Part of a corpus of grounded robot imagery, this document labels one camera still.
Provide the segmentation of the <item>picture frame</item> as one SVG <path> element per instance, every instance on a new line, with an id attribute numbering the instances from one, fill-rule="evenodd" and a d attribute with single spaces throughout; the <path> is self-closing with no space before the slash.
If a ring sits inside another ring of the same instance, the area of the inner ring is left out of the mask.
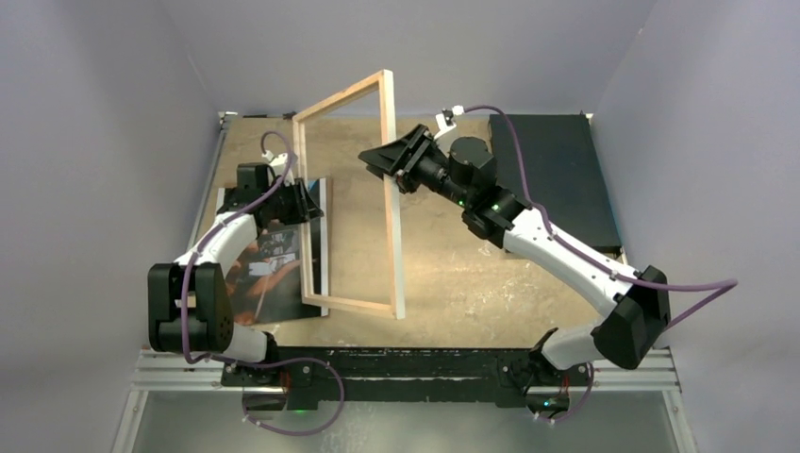
<path id="1" fill-rule="evenodd" d="M 308 177 L 306 122 L 327 115 L 336 109 L 351 104 L 360 98 L 377 92 L 381 141 L 384 144 L 397 139 L 394 106 L 393 72 L 381 69 L 348 88 L 336 92 L 311 107 L 303 109 L 292 117 L 293 151 L 297 162 L 292 166 L 293 174 L 299 178 Z M 406 317 L 405 269 L 402 254 L 402 229 L 399 203 L 399 189 L 390 176 L 383 177 L 384 208 L 386 217 L 386 238 L 388 242 L 391 272 L 390 302 L 380 304 L 346 297 L 320 295 L 314 292 L 311 234 L 307 224 L 300 226 L 301 236 L 301 298 L 306 305 L 322 309 L 362 312 L 374 316 L 403 319 Z"/>

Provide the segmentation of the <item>printed photo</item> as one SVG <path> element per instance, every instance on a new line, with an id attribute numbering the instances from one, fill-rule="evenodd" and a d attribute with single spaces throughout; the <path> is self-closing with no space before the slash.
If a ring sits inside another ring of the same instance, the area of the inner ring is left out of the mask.
<path id="1" fill-rule="evenodd" d="M 273 220 L 234 260 L 225 277 L 234 321 L 243 326 L 317 318 L 302 302 L 299 227 Z"/>

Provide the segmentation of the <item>brown backing board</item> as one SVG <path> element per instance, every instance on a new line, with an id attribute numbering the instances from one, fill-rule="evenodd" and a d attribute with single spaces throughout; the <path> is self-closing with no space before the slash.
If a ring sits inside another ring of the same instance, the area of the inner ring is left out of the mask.
<path id="1" fill-rule="evenodd" d="M 331 295 L 331 224 L 332 224 L 332 202 L 333 202 L 333 191 L 332 191 L 332 178 L 331 176 L 325 177 L 325 246 L 323 250 L 325 252 L 325 259 L 322 262 L 322 274 L 325 277 L 324 281 L 324 295 Z"/>

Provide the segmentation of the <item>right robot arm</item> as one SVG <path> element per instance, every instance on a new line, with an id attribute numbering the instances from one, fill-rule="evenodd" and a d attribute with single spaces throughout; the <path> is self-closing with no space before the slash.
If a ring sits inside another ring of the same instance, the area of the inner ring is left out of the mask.
<path id="1" fill-rule="evenodd" d="M 604 256 L 554 226 L 542 207 L 497 181 L 487 144 L 460 137 L 447 151 L 417 125 L 404 137 L 359 153 L 367 170 L 393 179 L 401 193 L 426 187 L 462 209 L 461 219 L 481 240 L 526 258 L 580 294 L 598 313 L 584 327 L 548 331 L 532 348 L 533 378 L 551 384 L 566 370 L 595 360 L 639 367 L 671 321 L 666 276 Z"/>

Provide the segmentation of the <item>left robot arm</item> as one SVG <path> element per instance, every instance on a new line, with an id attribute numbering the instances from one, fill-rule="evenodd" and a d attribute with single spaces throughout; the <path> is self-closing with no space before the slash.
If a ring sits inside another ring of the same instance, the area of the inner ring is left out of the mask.
<path id="1" fill-rule="evenodd" d="M 244 364 L 259 386 L 278 380 L 281 360 L 273 335 L 239 325 L 225 278 L 246 246 L 272 222 L 302 225 L 322 217 L 308 184 L 267 163 L 237 169 L 237 184 L 225 190 L 212 226 L 181 257 L 153 265 L 147 273 L 148 338 L 158 352 Z"/>

